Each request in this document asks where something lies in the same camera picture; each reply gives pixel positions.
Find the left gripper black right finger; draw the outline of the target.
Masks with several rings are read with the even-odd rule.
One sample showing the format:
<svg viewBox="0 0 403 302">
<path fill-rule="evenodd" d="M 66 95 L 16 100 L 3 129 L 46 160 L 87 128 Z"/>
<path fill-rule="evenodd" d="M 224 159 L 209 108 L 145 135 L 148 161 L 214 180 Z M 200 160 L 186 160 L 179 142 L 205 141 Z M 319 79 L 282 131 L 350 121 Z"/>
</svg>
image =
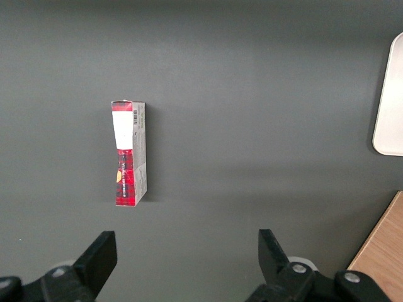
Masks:
<svg viewBox="0 0 403 302">
<path fill-rule="evenodd" d="M 247 302 L 305 301 L 314 271 L 301 262 L 291 262 L 270 229 L 258 233 L 258 261 L 265 283 L 259 285 Z"/>
</svg>

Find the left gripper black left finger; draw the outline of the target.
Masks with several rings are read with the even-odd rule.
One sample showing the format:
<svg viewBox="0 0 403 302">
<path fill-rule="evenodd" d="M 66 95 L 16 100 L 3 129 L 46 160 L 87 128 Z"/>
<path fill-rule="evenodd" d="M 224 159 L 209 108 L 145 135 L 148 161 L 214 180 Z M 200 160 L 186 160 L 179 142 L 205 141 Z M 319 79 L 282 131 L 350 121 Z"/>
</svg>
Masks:
<svg viewBox="0 0 403 302">
<path fill-rule="evenodd" d="M 95 301 L 117 264 L 114 231 L 103 231 L 71 266 L 58 266 L 40 279 L 45 301 Z"/>
</svg>

